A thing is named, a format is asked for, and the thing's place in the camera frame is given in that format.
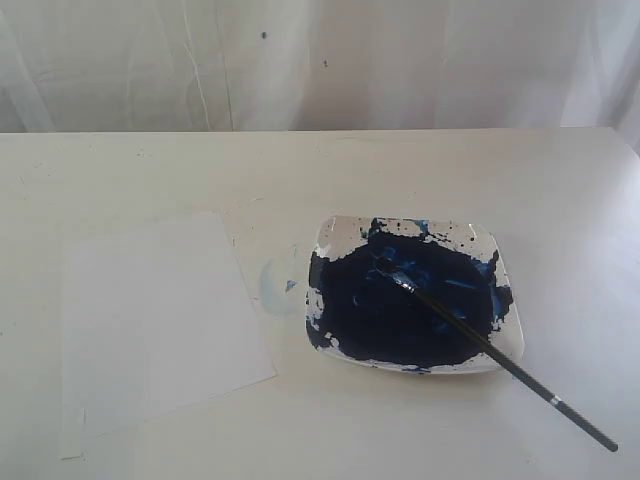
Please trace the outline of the black paintbrush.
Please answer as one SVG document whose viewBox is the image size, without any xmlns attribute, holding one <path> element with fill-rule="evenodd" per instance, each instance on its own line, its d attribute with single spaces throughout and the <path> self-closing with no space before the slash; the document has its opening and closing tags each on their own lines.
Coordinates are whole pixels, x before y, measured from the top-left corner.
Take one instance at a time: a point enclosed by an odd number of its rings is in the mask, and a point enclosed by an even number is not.
<svg viewBox="0 0 640 480">
<path fill-rule="evenodd" d="M 413 282 L 404 271 L 395 265 L 387 258 L 381 257 L 374 261 L 374 265 L 377 271 L 382 275 L 392 280 L 396 285 L 411 293 L 414 297 L 419 299 L 423 304 L 431 308 L 436 314 L 438 314 L 446 323 L 455 328 L 468 340 L 477 345 L 483 353 L 488 355 L 494 362 L 500 365 L 502 368 L 511 373 L 522 384 L 524 384 L 531 391 L 536 393 L 544 401 L 552 405 L 558 412 L 564 417 L 573 422 L 576 426 L 582 429 L 586 434 L 593 438 L 596 442 L 602 445 L 610 452 L 617 452 L 619 449 L 618 444 L 612 440 L 609 436 L 605 435 L 600 429 L 594 426 L 590 421 L 579 414 L 575 409 L 569 406 L 558 395 L 549 390 L 546 386 L 532 377 L 528 372 L 522 369 L 514 361 L 509 359 L 499 349 L 491 345 L 485 340 L 479 333 L 467 325 L 463 320 L 453 315 L 447 310 L 441 303 L 439 303 L 434 297 L 428 294 L 423 289 L 419 288 L 415 282 Z"/>
</svg>

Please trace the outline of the white plate with blue paint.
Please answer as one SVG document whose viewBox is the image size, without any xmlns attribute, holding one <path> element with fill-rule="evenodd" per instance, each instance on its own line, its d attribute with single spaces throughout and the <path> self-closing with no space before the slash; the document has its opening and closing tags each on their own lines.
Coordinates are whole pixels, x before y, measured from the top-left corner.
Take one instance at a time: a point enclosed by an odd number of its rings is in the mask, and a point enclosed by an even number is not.
<svg viewBox="0 0 640 480">
<path fill-rule="evenodd" d="M 318 351 L 403 373 L 466 374 L 498 365 L 432 308 L 377 270 L 389 259 L 514 361 L 524 337 L 494 236 L 477 224 L 333 216 L 309 263 L 306 332 Z"/>
</svg>

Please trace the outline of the white paper sheet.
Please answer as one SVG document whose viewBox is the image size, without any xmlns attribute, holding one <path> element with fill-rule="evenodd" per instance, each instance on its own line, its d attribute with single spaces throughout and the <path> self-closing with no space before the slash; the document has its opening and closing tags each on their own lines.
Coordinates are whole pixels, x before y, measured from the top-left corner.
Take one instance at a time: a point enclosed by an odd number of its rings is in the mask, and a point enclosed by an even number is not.
<svg viewBox="0 0 640 480">
<path fill-rule="evenodd" d="M 89 240 L 63 269 L 63 419 L 90 438 L 275 374 L 221 218 Z"/>
</svg>

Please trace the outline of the white backdrop curtain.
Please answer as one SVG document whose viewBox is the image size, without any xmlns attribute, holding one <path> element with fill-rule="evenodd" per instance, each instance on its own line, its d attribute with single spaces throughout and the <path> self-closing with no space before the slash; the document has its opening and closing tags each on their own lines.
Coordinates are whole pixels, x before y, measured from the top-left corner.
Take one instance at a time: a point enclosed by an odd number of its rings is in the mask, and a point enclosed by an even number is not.
<svg viewBox="0 0 640 480">
<path fill-rule="evenodd" d="M 5 131 L 609 126 L 635 1 L 5 1 Z"/>
</svg>

